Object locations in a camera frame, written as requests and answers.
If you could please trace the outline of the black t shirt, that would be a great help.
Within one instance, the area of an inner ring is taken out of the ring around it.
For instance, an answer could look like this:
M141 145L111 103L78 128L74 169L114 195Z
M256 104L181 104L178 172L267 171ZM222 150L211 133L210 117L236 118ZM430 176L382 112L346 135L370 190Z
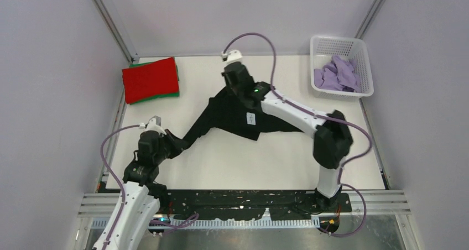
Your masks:
M245 107L236 96L229 95L225 88L209 98L208 105L183 140L192 145L212 128L254 141L258 140L261 133L302 132L275 116Z

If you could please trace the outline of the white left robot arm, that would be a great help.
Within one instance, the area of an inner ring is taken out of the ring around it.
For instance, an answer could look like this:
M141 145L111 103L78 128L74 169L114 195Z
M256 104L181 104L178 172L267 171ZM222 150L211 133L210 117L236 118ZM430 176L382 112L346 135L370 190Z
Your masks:
M137 249L155 213L170 205L165 185L155 182L159 165L180 154L186 144L159 125L140 126L137 150L126 166L123 178L112 170L120 189L119 199L93 249Z

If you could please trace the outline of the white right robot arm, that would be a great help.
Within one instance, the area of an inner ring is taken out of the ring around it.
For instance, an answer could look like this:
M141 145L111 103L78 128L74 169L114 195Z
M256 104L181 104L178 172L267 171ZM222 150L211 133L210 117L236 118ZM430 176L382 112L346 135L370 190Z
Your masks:
M302 111L278 96L266 82L255 82L245 65L233 62L222 74L228 92L240 103L259 113L276 117L312 138L312 156L319 164L319 181L315 189L315 205L331 211L338 203L341 169L350 152L353 138L342 112L330 114L314 110Z

